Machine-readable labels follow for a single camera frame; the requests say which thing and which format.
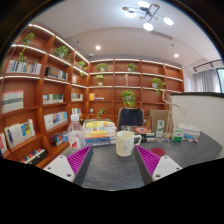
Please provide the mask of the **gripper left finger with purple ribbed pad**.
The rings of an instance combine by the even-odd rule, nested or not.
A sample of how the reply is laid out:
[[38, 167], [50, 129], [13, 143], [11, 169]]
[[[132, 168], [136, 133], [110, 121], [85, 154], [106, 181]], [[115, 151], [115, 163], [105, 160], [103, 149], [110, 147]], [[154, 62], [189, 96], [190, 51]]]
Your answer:
[[87, 146], [68, 156], [59, 155], [44, 170], [81, 186], [92, 156], [93, 147]]

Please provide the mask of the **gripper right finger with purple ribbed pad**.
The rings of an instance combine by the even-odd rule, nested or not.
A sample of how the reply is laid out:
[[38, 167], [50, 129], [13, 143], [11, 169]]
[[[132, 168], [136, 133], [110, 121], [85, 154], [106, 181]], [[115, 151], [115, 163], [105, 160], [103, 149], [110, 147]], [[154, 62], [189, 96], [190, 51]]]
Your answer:
[[134, 156], [145, 185], [182, 169], [169, 156], [158, 156], [140, 146], [134, 147]]

